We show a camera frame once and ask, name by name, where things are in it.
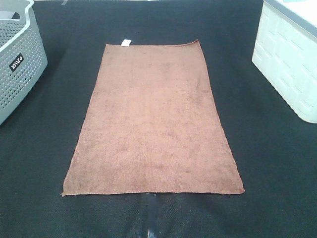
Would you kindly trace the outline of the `brown microfiber towel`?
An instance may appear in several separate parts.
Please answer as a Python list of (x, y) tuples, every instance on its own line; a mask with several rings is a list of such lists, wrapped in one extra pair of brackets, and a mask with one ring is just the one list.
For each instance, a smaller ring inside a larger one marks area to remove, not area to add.
[(107, 44), (62, 195), (244, 191), (199, 41)]

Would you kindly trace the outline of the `grey tape strip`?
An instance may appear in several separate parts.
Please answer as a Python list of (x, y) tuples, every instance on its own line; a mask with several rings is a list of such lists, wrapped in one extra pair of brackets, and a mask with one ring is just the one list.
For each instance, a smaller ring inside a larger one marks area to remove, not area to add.
[(147, 193), (147, 237), (157, 237), (157, 196), (155, 193)]

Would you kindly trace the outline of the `black table cloth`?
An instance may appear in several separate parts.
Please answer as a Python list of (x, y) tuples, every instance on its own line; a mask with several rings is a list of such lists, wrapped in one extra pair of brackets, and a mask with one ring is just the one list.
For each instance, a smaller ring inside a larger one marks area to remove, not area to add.
[(106, 44), (199, 40), (245, 192), (157, 194), (158, 238), (314, 238), (317, 127), (253, 65), (260, 0), (36, 1), (48, 58), (0, 127), (3, 238), (145, 238), (146, 194), (62, 197)]

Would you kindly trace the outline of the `white plastic storage bin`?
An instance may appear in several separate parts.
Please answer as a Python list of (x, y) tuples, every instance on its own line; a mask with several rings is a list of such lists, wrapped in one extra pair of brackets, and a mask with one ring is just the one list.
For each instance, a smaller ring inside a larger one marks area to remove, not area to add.
[(263, 1), (253, 64), (299, 118), (317, 121), (317, 2)]

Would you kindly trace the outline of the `grey perforated plastic basket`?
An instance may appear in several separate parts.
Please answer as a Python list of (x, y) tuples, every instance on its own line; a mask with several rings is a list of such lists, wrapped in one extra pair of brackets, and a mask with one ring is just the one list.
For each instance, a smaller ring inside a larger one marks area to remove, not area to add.
[(32, 0), (2, 0), (0, 9), (19, 19), (0, 20), (0, 121), (4, 122), (34, 87), (48, 65)]

